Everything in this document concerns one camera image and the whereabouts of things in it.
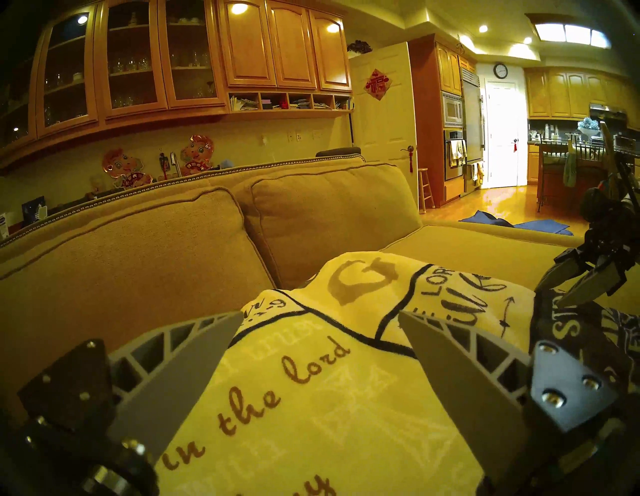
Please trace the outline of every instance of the wall clock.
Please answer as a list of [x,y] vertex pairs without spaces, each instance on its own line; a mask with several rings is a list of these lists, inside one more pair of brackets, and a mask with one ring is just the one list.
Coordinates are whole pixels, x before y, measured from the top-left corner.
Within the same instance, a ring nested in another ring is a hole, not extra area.
[[505,77],[507,77],[507,74],[509,74],[509,71],[507,70],[507,66],[505,66],[505,64],[498,63],[493,66],[493,73],[498,79],[504,79]]

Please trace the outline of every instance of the skylight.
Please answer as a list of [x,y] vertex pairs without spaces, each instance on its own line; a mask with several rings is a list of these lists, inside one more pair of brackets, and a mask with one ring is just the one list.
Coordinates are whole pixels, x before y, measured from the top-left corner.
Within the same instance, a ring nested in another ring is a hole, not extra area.
[[595,29],[573,24],[536,24],[538,36],[544,42],[568,42],[611,48],[607,37]]

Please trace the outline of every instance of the doorway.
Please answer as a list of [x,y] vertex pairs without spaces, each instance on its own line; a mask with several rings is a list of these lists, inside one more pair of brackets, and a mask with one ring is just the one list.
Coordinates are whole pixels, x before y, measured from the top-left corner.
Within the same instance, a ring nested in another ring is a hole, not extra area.
[[488,157],[484,188],[504,188],[518,184],[519,142],[518,92],[516,83],[486,83]]

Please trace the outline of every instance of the range hood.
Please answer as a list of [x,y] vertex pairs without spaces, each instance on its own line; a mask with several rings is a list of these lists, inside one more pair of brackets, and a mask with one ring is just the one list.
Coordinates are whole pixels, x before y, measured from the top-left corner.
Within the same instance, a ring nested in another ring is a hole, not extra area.
[[624,109],[597,103],[589,104],[589,115],[591,118],[597,117],[602,120],[617,119],[627,121],[627,111]]

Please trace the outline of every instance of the backsplash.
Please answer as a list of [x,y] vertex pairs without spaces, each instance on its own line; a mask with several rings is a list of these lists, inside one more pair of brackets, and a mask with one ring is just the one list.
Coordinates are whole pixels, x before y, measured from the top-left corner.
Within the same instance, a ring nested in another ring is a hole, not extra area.
[[113,179],[102,170],[102,158],[114,148],[138,158],[144,164],[143,172],[158,177],[163,173],[158,160],[160,151],[166,156],[175,152],[179,158],[180,150],[193,134],[213,140],[212,164],[230,160],[234,166],[310,158],[321,150],[351,146],[346,115],[215,122],[133,133],[64,150],[0,177],[0,213],[6,212],[7,224],[13,225],[22,221],[22,204],[39,196],[44,196],[52,209],[84,197],[92,190],[92,183],[102,182],[111,188]]

